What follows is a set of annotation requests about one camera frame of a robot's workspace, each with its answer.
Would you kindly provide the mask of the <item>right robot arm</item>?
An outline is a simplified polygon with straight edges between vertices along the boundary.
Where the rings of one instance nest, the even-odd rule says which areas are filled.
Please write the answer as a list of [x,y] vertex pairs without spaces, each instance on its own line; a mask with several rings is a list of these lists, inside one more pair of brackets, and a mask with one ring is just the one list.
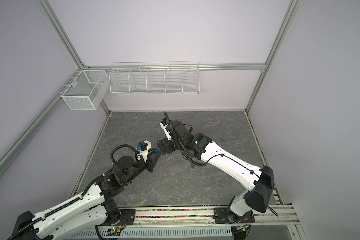
[[185,160],[200,167],[212,165],[230,175],[245,190],[233,197],[227,214],[231,222],[237,222],[246,213],[265,213],[275,187],[274,171],[268,166],[262,168],[249,164],[224,150],[211,138],[187,129],[180,121],[162,119],[160,126],[166,137],[158,141],[163,154],[180,151]]

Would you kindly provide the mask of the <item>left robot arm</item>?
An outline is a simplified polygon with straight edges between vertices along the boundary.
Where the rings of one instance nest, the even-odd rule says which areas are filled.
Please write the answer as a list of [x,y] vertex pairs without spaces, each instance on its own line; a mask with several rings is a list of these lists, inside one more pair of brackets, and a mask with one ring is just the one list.
[[152,172],[160,156],[150,154],[143,161],[123,156],[74,197],[36,214],[22,213],[9,238],[61,240],[88,227],[117,224],[123,215],[113,198],[143,171]]

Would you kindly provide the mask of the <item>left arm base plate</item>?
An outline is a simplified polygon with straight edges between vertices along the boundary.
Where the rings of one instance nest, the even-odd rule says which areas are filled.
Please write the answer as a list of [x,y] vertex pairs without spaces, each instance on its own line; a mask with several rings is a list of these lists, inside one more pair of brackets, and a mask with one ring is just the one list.
[[107,222],[109,226],[132,226],[136,215],[135,209],[121,209],[112,214]]

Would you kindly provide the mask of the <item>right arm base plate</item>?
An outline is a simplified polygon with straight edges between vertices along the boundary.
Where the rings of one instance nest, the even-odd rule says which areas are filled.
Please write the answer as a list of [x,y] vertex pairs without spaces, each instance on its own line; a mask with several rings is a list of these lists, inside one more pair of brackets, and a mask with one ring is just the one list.
[[214,208],[213,219],[216,224],[252,224],[255,218],[252,211],[245,213],[242,217],[238,217],[231,213],[227,208]]

